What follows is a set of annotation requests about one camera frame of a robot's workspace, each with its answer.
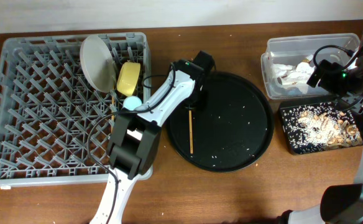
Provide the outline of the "wooden chopstick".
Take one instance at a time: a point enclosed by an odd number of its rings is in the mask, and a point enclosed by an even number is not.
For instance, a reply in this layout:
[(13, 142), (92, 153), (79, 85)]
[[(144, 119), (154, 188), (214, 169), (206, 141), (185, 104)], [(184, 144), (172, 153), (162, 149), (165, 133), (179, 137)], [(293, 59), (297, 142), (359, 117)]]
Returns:
[(193, 154), (193, 116), (192, 110), (188, 110), (190, 154)]
[[(114, 112), (117, 111), (116, 100), (115, 100), (115, 98), (113, 96), (111, 97), (110, 109), (111, 109), (111, 113), (114, 113)], [(114, 115), (111, 116), (110, 125), (111, 125), (111, 128), (113, 128), (113, 126), (114, 126)]]

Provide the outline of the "light blue cup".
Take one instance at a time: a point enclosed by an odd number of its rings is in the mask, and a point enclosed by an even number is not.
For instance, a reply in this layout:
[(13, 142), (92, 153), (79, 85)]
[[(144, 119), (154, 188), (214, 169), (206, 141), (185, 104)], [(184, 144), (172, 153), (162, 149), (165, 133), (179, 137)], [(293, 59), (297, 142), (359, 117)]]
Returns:
[(142, 105), (142, 101), (137, 96), (128, 96), (122, 104), (123, 109), (134, 111), (136, 108)]

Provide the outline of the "yellow bowl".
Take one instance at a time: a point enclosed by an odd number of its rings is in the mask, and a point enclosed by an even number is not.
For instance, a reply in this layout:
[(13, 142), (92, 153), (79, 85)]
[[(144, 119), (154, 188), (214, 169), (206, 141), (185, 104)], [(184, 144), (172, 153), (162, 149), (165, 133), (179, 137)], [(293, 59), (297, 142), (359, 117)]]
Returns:
[(125, 62), (121, 67), (116, 89), (126, 96), (132, 96), (137, 86), (140, 74), (140, 64), (135, 62)]

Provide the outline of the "white paper napkin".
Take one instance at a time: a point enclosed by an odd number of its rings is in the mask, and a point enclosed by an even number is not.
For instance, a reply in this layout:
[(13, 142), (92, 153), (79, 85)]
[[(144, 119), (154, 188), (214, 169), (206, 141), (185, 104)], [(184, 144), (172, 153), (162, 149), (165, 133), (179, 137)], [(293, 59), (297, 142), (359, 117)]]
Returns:
[(303, 94), (308, 92), (306, 84), (315, 68), (310, 65), (313, 55), (307, 56), (298, 65), (284, 65), (275, 63), (271, 66), (275, 78), (280, 80), (281, 85), (297, 87)]

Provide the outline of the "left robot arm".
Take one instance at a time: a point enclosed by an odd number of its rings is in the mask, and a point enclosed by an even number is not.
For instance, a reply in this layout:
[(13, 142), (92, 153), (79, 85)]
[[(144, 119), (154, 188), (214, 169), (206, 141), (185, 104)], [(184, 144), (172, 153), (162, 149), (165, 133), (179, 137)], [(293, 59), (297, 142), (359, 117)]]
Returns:
[(173, 62), (167, 79), (145, 103), (104, 116), (114, 120), (106, 149), (109, 166), (96, 157), (93, 160), (108, 173), (108, 181), (92, 223), (122, 222), (136, 182), (149, 179), (153, 173), (162, 125), (179, 105), (192, 108), (197, 104), (213, 68), (213, 57), (204, 51), (193, 60)]

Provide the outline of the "grey round plate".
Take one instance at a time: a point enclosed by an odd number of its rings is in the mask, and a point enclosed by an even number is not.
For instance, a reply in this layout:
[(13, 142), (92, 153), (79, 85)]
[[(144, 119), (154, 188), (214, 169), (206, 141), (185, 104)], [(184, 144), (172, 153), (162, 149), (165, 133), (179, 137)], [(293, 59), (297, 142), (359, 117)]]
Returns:
[(89, 35), (80, 48), (80, 64), (88, 83), (103, 93), (114, 87), (116, 71), (113, 57), (98, 35)]

